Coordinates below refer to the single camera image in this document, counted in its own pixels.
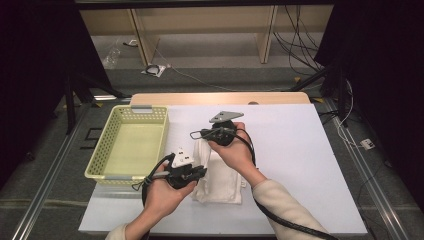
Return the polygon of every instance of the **folded towel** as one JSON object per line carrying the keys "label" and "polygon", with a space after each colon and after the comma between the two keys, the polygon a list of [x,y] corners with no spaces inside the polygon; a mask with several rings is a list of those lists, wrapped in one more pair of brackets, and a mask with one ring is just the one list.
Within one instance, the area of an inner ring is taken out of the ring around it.
{"label": "folded towel", "polygon": [[228,167],[206,140],[196,140],[193,158],[195,166],[203,165],[208,169],[191,194],[193,199],[202,203],[241,204],[241,175]]}

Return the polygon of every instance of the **white table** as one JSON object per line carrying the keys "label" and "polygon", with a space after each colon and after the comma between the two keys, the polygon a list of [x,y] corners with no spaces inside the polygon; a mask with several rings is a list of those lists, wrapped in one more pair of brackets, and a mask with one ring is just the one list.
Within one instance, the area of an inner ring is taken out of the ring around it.
{"label": "white table", "polygon": [[[189,133],[209,128],[208,120],[221,110],[244,113],[237,120],[245,122],[253,139],[258,168],[284,184],[330,233],[367,233],[312,104],[169,106],[165,154],[178,147],[191,153],[194,141]],[[242,196],[241,205],[202,204],[187,197],[151,234],[272,235],[250,187],[242,190]],[[130,222],[141,210],[140,192],[98,184],[79,231],[106,233]]]}

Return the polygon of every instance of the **white sleeve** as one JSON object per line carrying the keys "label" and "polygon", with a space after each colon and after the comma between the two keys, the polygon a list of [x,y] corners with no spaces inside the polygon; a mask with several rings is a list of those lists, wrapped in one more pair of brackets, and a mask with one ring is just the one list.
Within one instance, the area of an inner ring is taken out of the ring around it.
{"label": "white sleeve", "polygon": [[[327,232],[324,227],[294,199],[287,189],[273,180],[265,180],[253,189],[253,197],[273,214],[282,219],[312,228],[321,232]],[[319,239],[309,234],[284,227],[271,219],[268,219],[278,239]]]}
{"label": "white sleeve", "polygon": [[127,224],[120,225],[109,232],[106,240],[125,240],[125,227]]}

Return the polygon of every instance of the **green plastic basket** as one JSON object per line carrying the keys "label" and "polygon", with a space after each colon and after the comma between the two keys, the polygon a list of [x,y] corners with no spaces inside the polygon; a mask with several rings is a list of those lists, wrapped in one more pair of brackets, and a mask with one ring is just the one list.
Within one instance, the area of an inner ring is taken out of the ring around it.
{"label": "green plastic basket", "polygon": [[163,158],[168,134],[168,109],[151,106],[134,113],[115,106],[94,149],[85,176],[101,184],[136,184]]}

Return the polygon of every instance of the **metal frame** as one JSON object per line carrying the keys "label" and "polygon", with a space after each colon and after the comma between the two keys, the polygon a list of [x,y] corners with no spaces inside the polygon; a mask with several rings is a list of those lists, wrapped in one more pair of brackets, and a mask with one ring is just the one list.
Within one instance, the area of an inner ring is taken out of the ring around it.
{"label": "metal frame", "polygon": [[[326,104],[327,110],[329,111],[333,111],[337,109],[335,103],[331,99],[326,99],[325,104]],[[340,120],[338,118],[334,118],[333,122],[336,128],[338,128],[340,125]],[[344,128],[342,126],[340,127],[340,132],[345,139],[355,143],[353,136],[349,131],[349,128]],[[366,184],[368,192],[372,200],[374,201],[374,204],[376,205],[378,211],[380,212],[381,218],[386,224],[387,230],[389,231],[391,237],[395,240],[410,239],[406,232],[406,229],[404,228],[404,226],[402,225],[399,219],[399,216],[396,214],[396,211],[393,209],[392,204],[390,203],[386,194],[384,194],[384,191],[381,188],[380,184],[378,183],[377,179],[375,179],[374,173],[371,171],[370,167],[367,164],[367,161],[365,160],[359,148],[352,146],[349,143],[346,143],[346,141],[343,141],[343,142],[346,145],[346,148],[353,162],[355,163],[356,168],[358,169],[359,174],[362,177],[362,180]]]}
{"label": "metal frame", "polygon": [[72,145],[74,138],[79,130],[82,120],[84,119],[86,113],[88,112],[90,105],[85,104],[81,106],[81,114],[79,120],[76,122],[73,130],[65,136],[65,139],[57,153],[50,169],[48,170],[46,176],[44,177],[43,182],[40,185],[35,197],[31,201],[28,209],[26,210],[24,216],[19,222],[15,234],[13,235],[13,240],[15,239],[27,239],[29,234],[34,227],[34,224],[40,215],[43,204],[52,189],[54,182],[59,175],[60,170],[62,169],[63,163],[66,156],[69,153],[70,146]]}

